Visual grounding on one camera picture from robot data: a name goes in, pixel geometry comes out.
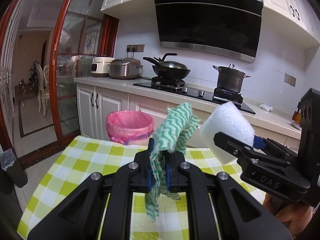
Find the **person's right hand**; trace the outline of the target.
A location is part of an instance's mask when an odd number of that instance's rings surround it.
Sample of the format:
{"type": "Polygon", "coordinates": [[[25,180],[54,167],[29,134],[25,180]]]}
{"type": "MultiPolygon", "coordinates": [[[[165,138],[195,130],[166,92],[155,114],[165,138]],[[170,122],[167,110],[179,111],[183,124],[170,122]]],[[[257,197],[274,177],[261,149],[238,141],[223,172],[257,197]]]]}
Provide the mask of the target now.
{"type": "Polygon", "coordinates": [[[272,202],[273,196],[265,194],[263,207],[268,209],[280,222],[288,222],[287,228],[292,236],[300,234],[309,224],[313,217],[313,208],[305,203],[294,203],[277,211],[272,202]]]}

